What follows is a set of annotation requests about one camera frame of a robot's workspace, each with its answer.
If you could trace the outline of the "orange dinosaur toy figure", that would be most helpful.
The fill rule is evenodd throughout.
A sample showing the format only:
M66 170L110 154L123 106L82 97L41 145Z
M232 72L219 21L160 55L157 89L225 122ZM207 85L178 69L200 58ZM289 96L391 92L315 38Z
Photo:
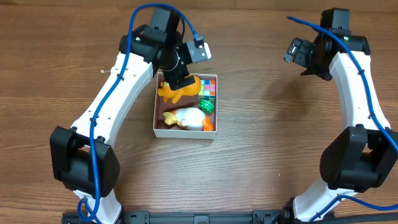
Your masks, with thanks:
M173 104L176 104L183 96L195 96L199 94L201 90L200 78L192 74L188 78L194 78L195 82L178 90L171 90L169 83L161 81L157 94L163 98L164 103L171 100Z

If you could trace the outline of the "multicolour puzzle cube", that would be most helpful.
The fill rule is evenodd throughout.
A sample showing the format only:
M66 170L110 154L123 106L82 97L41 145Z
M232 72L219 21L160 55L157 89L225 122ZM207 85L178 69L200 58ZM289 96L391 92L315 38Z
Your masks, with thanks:
M198 94L199 99L214 101L216 97L216 80L200 80L201 89Z

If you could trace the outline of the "green round plastic toy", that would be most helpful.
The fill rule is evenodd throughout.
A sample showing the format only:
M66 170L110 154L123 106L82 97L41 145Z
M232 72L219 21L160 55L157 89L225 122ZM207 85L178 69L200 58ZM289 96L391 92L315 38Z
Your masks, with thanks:
M213 102L207 99L200 100L198 107L207 114L212 114L215 110Z

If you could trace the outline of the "white duck plush toy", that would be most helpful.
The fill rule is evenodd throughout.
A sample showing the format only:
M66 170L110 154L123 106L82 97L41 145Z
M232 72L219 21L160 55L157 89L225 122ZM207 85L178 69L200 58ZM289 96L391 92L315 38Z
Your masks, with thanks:
M165 124L171 126L176 124L180 128L189 131L214 131L210 118L199 108L179 108L164 112Z

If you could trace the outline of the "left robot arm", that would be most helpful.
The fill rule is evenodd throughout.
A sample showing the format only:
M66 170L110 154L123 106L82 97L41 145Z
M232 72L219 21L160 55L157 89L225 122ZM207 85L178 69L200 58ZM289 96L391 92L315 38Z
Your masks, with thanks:
M172 90L193 83L183 43L192 24L177 8L153 3L148 24L129 30L108 79L88 109L50 136L54 177L79 197L77 213L64 223L117 223L122 205L114 194L120 165L113 151L119 129L140 92L162 70Z

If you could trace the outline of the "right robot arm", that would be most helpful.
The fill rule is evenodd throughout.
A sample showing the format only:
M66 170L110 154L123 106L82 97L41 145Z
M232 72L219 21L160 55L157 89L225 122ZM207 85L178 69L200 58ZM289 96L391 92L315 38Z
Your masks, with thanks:
M343 131L323 151L320 178L290 204L290 220L318 222L344 200L378 188L397 162L397 133L384 116L371 76L367 38L353 35L347 9L322 12L313 41L293 39L284 57L305 75L334 81Z

